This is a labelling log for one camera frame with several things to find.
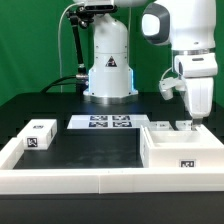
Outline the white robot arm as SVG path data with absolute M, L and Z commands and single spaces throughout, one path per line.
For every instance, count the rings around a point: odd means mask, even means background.
M 115 103 L 135 97 L 128 48 L 135 49 L 136 65 L 146 70 L 159 65 L 163 56 L 153 49 L 169 46 L 172 77 L 163 76 L 159 89 L 164 99 L 179 91 L 192 125 L 210 115 L 214 77 L 218 73 L 214 32 L 216 0 L 73 0 L 80 25 L 93 26 L 94 61 L 87 73 L 84 97 L 92 102 Z M 139 32 L 112 17 L 119 8 L 144 8 L 138 17 Z

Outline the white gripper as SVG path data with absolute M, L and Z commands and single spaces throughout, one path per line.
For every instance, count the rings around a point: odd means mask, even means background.
M 218 72 L 215 54 L 177 55 L 174 57 L 174 70 L 183 82 L 183 100 L 193 118 L 191 129 L 195 130 L 202 124 L 202 118 L 211 112 L 213 77 Z

